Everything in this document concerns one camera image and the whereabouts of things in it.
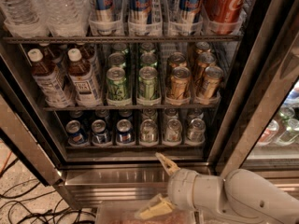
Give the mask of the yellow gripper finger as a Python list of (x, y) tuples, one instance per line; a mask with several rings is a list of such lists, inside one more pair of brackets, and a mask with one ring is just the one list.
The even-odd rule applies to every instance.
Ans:
[(162, 153), (156, 152), (155, 156), (168, 175), (173, 175), (176, 171), (179, 170), (179, 167)]
[(175, 206), (170, 200), (159, 193), (135, 212), (135, 218), (147, 220), (170, 214), (174, 210)]

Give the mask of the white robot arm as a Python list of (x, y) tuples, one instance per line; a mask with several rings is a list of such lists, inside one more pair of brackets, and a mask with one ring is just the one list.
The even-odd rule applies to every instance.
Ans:
[(299, 200), (251, 171), (202, 175), (178, 167), (159, 152), (155, 156), (169, 175), (167, 195), (157, 194), (143, 205), (135, 212), (139, 219), (179, 209), (204, 211), (229, 224), (299, 224)]

